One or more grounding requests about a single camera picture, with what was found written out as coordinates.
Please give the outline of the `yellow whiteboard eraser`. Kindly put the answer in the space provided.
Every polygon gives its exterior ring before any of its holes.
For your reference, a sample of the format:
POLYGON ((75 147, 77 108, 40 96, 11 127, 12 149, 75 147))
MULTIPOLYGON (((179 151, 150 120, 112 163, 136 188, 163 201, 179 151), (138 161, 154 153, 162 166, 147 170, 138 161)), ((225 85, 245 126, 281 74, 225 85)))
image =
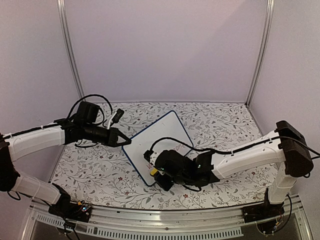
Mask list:
POLYGON ((151 175, 151 176, 154 176, 157 172, 158 172, 158 170, 155 169, 155 168, 153 168, 153 169, 150 171, 150 175, 151 175))

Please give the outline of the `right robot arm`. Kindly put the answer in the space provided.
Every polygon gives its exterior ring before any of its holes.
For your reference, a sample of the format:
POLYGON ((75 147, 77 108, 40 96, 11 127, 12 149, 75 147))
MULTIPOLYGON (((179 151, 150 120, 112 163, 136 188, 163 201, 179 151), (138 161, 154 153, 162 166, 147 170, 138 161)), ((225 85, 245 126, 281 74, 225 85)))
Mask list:
POLYGON ((199 154, 194 159, 173 149, 155 152, 156 144, 165 140, 166 137, 156 140, 143 154, 144 159, 155 169, 151 176, 165 191, 169 191, 176 184, 199 192, 203 187, 238 172, 279 163, 275 181, 268 187, 265 202, 258 208, 262 218, 269 218, 274 214, 297 179, 311 173, 314 168, 311 153, 319 154, 311 149, 305 137, 285 120, 277 122, 275 130, 236 149, 198 149, 199 154))

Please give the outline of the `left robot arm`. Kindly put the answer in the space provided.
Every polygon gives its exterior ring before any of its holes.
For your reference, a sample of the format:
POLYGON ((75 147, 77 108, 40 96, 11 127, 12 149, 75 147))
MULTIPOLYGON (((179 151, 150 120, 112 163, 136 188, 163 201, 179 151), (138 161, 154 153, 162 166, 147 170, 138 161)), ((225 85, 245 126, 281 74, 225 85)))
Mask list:
POLYGON ((76 144, 82 140, 111 148, 129 145, 131 140, 113 126, 119 122, 124 111, 113 110, 110 106, 110 117, 106 118, 99 105, 86 100, 90 97, 86 95, 77 100, 64 118, 0 136, 1 192, 16 192, 39 199, 54 206, 63 217, 70 217, 74 213, 71 197, 62 187, 18 172, 14 163, 43 150, 76 144))

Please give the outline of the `floral tablecloth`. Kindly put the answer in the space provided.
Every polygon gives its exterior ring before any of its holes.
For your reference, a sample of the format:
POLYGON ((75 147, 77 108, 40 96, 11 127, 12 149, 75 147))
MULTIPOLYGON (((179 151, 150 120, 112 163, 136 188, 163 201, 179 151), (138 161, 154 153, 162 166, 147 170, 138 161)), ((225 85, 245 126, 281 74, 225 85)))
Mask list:
MULTIPOLYGON (((169 111, 177 113, 194 146, 219 150, 238 147, 261 134, 247 108, 240 103, 126 102, 114 103, 123 117, 117 127, 131 137, 169 111)), ((147 186, 120 148, 67 145, 51 181, 74 201, 119 208, 178 210, 229 207, 262 201, 277 167, 268 164, 234 173, 200 192, 175 185, 169 191, 147 186)))

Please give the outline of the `aluminium front rail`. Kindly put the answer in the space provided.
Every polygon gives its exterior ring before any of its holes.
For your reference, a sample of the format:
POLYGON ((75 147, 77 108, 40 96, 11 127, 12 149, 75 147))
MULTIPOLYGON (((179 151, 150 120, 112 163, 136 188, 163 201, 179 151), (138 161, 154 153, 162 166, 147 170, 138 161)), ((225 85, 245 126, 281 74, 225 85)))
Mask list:
POLYGON ((314 240, 298 195, 284 202, 284 215, 275 233, 275 217, 247 221, 242 206, 189 210, 138 210, 94 206, 88 222, 74 227, 33 201, 29 207, 23 240, 314 240))

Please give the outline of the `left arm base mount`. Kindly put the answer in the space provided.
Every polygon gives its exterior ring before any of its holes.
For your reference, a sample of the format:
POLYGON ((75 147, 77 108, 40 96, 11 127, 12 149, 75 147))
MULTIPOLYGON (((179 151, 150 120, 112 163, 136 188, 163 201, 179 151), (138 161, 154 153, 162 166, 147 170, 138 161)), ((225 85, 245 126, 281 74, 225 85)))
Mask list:
POLYGON ((63 219, 88 223, 92 214, 92 204, 84 200, 71 202, 69 198, 62 198, 56 204, 51 204, 48 212, 63 219))

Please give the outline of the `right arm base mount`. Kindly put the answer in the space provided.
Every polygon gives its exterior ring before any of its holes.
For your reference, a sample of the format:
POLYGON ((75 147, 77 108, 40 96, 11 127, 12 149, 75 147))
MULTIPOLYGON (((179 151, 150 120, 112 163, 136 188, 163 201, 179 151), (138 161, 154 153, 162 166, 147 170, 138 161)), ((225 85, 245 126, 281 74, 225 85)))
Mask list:
POLYGON ((256 222, 284 214, 284 202, 271 204, 265 201, 260 204, 245 206, 241 209, 245 223, 256 222))

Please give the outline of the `left metal frame post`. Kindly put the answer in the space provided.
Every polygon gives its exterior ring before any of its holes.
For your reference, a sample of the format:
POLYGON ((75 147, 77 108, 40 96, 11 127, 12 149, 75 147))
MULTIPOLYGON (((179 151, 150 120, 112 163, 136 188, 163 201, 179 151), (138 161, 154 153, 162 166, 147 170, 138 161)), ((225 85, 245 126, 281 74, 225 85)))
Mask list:
POLYGON ((75 58, 75 54, 72 46, 72 39, 71 39, 71 34, 69 30, 69 25, 68 25, 65 1, 57 0, 56 3, 57 3, 57 9, 58 9, 59 20, 61 25, 62 36, 64 39, 65 49, 66 49, 74 85, 75 85, 78 96, 82 98, 85 95, 85 93, 81 83, 79 71, 77 68, 76 58, 75 58))

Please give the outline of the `metal frame post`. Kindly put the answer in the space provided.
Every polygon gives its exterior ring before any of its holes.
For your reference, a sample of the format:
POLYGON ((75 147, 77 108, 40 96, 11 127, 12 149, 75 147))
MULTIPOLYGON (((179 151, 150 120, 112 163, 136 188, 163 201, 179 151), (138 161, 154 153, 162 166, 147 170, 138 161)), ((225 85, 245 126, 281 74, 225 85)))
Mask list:
POLYGON ((72 39, 71 39, 71 34, 69 30, 69 25, 68 25, 65 1, 57 0, 56 3, 57 3, 57 9, 58 9, 59 20, 61 25, 62 36, 64 39, 65 49, 66 49, 74 85, 75 85, 78 96, 82 98, 85 95, 85 93, 81 83, 79 71, 77 68, 76 58, 75 58, 75 54, 72 46, 72 39))
POLYGON ((260 41, 258 56, 257 56, 256 64, 254 67, 253 76, 252 76, 251 84, 249 87, 249 92, 245 102, 248 108, 250 108, 252 105, 256 88, 258 86, 258 81, 259 81, 260 73, 262 70, 262 66, 263 66, 263 62, 264 62, 264 58, 265 58, 265 54, 268 46, 270 31, 272 27, 274 7, 275 7, 275 1, 268 0, 266 3, 265 19, 263 24, 263 31, 262 31, 262 37, 260 41))

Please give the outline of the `right metal frame post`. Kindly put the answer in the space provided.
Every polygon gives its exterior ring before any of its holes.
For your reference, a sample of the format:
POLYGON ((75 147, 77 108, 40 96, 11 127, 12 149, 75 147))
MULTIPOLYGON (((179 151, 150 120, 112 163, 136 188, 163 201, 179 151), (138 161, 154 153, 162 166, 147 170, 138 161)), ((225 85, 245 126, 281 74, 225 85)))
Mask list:
POLYGON ((263 31, 262 31, 262 37, 260 41, 258 56, 257 56, 256 64, 254 67, 253 76, 252 76, 251 84, 249 87, 249 92, 245 102, 248 108, 250 108, 252 105, 256 88, 258 86, 258 81, 259 81, 260 73, 262 70, 262 66, 263 66, 263 62, 264 62, 264 58, 265 58, 265 54, 268 46, 270 31, 272 27, 274 7, 275 7, 275 1, 268 0, 266 3, 265 19, 263 24, 263 31))

